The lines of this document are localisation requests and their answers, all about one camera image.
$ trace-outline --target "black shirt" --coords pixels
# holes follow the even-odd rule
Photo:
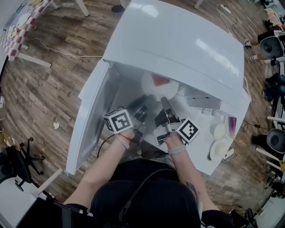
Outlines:
[[[95,194],[90,212],[101,224],[117,224],[122,207],[142,181],[167,164],[136,159],[119,164],[109,183]],[[230,215],[216,210],[205,211],[202,221],[216,228],[232,228]],[[200,228],[196,200],[177,173],[164,170],[150,177],[141,187],[123,216],[130,227],[193,227]]]

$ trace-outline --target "person's left hand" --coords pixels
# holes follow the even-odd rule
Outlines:
[[[129,139],[133,139],[135,137],[135,133],[134,133],[134,129],[133,128],[129,128],[125,131],[122,131],[121,133],[119,133],[119,135],[123,135],[125,136],[126,138],[129,138]]]

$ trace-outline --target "person's right hand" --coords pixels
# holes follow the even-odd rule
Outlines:
[[[123,132],[121,132],[119,135],[123,135],[126,138],[133,139],[135,137],[134,129],[133,128],[129,128],[129,129],[124,130]]]
[[[177,132],[169,133],[168,138],[165,139],[164,142],[166,143],[168,149],[174,149],[183,144],[182,139]]]

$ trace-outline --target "sneaker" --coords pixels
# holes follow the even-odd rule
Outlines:
[[[248,42],[249,42],[248,39],[244,39],[244,48],[245,48],[245,49],[251,49],[251,46],[246,45]]]
[[[257,59],[254,58],[255,55],[251,55],[249,58],[252,62],[257,62]]]
[[[273,98],[274,98],[274,97],[272,97],[272,96],[271,96],[271,97],[267,97],[264,90],[261,92],[261,95],[262,95],[262,97],[263,97],[264,99],[266,99],[268,102],[271,102],[271,101],[273,100]]]
[[[253,211],[251,208],[246,209],[245,217],[246,217],[247,221],[250,223],[252,223],[254,221],[254,215],[253,215]]]

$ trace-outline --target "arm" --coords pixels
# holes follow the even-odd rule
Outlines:
[[[121,133],[127,138],[133,138],[134,132],[128,129]],[[121,140],[127,142],[128,140],[120,135]],[[90,169],[84,174],[81,182],[74,193],[65,201],[65,204],[80,204],[87,208],[97,192],[97,190],[109,182],[117,165],[119,164],[124,152],[125,147],[119,139],[115,139],[110,147],[100,156]]]
[[[173,149],[183,144],[178,133],[170,133],[165,143],[168,149]],[[205,182],[191,161],[187,150],[185,149],[176,155],[172,155],[171,158],[175,165],[179,181],[185,185],[186,181],[194,185],[199,199],[203,203],[203,211],[218,210],[217,206],[211,201]]]

